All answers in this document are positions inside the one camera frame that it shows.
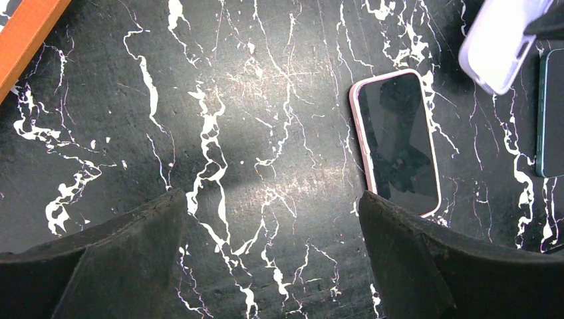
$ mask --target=black screen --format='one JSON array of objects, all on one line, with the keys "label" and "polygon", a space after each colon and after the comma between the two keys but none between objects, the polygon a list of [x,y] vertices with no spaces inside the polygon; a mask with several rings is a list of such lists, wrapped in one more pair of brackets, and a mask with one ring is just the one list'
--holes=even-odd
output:
[{"label": "black screen", "polygon": [[365,84],[358,103],[378,195],[417,215],[435,210],[439,195],[419,78],[408,73]]},{"label": "black screen", "polygon": [[550,52],[546,67],[545,133],[543,173],[547,177],[564,174],[564,50]]}]

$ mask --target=orange object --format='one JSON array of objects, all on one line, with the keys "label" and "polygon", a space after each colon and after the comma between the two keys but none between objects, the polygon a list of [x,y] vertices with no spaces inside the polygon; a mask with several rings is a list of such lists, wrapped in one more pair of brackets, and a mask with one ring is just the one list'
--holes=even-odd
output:
[{"label": "orange object", "polygon": [[0,101],[16,83],[71,0],[23,0],[0,32]]}]

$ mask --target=dark smartphone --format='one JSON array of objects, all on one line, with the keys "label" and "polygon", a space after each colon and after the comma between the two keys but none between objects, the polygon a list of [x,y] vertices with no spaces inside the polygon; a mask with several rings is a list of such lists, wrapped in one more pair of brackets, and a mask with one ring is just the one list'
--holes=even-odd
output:
[{"label": "dark smartphone", "polygon": [[360,81],[349,93],[368,190],[423,217],[441,197],[421,76],[401,70]]},{"label": "dark smartphone", "polygon": [[541,58],[537,118],[536,171],[541,177],[564,175],[564,49]]}]

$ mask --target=table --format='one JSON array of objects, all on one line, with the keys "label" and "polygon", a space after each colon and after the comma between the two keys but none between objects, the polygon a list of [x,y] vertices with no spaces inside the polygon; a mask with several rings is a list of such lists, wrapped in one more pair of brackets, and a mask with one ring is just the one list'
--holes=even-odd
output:
[{"label": "table", "polygon": [[561,245],[534,174],[539,41],[504,96],[460,70],[479,3],[73,1],[0,108],[0,243],[15,253],[187,191],[171,318],[374,318],[347,93],[423,76],[442,204],[498,245]]}]

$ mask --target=smartphone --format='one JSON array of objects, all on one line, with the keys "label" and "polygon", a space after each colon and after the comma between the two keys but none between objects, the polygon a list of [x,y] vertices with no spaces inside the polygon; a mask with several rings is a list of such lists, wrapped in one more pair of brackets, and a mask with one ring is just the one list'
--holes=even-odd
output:
[{"label": "smartphone", "polygon": [[368,190],[428,216],[441,202],[421,76],[401,70],[362,80],[349,92]]},{"label": "smartphone", "polygon": [[541,58],[537,117],[536,171],[541,177],[564,175],[564,49]]},{"label": "smartphone", "polygon": [[524,35],[553,0],[485,0],[458,55],[462,70],[489,94],[505,94],[536,36]]}]

